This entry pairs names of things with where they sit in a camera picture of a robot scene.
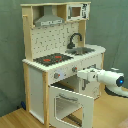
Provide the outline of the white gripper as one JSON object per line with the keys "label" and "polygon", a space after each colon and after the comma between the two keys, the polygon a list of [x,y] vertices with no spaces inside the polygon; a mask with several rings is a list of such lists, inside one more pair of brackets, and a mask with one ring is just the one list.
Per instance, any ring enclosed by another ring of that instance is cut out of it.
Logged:
{"label": "white gripper", "polygon": [[98,78],[99,70],[95,68],[88,68],[77,72],[77,76],[87,81],[96,81]]}

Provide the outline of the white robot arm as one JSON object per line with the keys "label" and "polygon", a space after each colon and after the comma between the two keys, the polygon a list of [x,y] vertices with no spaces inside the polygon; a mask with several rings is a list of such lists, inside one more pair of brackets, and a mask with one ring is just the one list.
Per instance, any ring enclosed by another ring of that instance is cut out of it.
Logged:
{"label": "white robot arm", "polygon": [[106,89],[115,96],[128,98],[128,91],[122,90],[124,74],[103,69],[87,68],[77,72],[77,76],[88,82],[99,82],[106,85]]}

